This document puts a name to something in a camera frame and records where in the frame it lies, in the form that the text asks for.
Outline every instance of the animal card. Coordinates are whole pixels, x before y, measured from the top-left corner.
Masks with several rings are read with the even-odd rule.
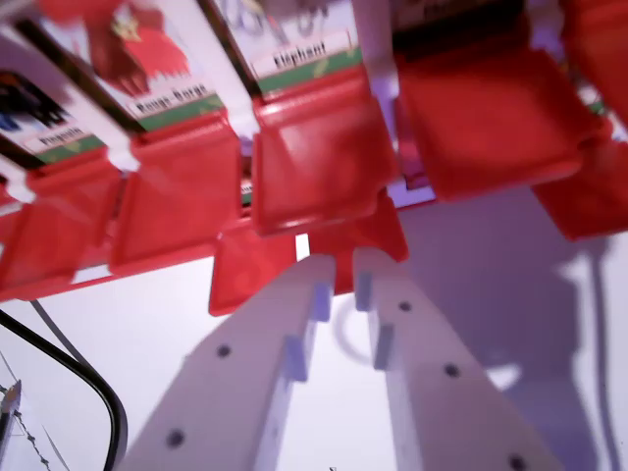
[[[212,2],[263,93],[362,62],[350,0]]]
[[[214,71],[202,69],[156,6],[123,5],[96,25],[38,23],[147,131],[223,107],[208,78]]]
[[[51,164],[103,143],[28,78],[0,70],[0,134]]]

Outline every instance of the red plastic tray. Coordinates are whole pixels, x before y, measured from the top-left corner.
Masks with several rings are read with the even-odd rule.
[[[37,199],[15,215],[0,260],[0,299],[67,287],[89,250],[102,245],[121,180],[104,151],[65,172],[30,178]]]
[[[310,231],[310,253],[336,258],[336,294],[353,291],[353,250],[375,247],[397,262],[407,260],[408,246],[393,201],[383,191],[375,214],[348,223]]]
[[[599,122],[527,28],[414,62],[399,59],[401,105],[439,199],[564,178]]]
[[[628,2],[564,2],[563,34],[569,58],[628,123]]]
[[[110,262],[129,275],[212,255],[219,232],[240,217],[240,147],[225,115],[193,131],[148,134],[133,147]]]
[[[400,175],[362,67],[258,102],[252,219],[271,235],[367,216]]]
[[[628,230],[628,144],[607,141],[591,151],[585,167],[573,177],[534,187],[571,240]]]
[[[260,237],[244,220],[221,237],[214,260],[209,313],[230,314],[296,262],[294,235]]]

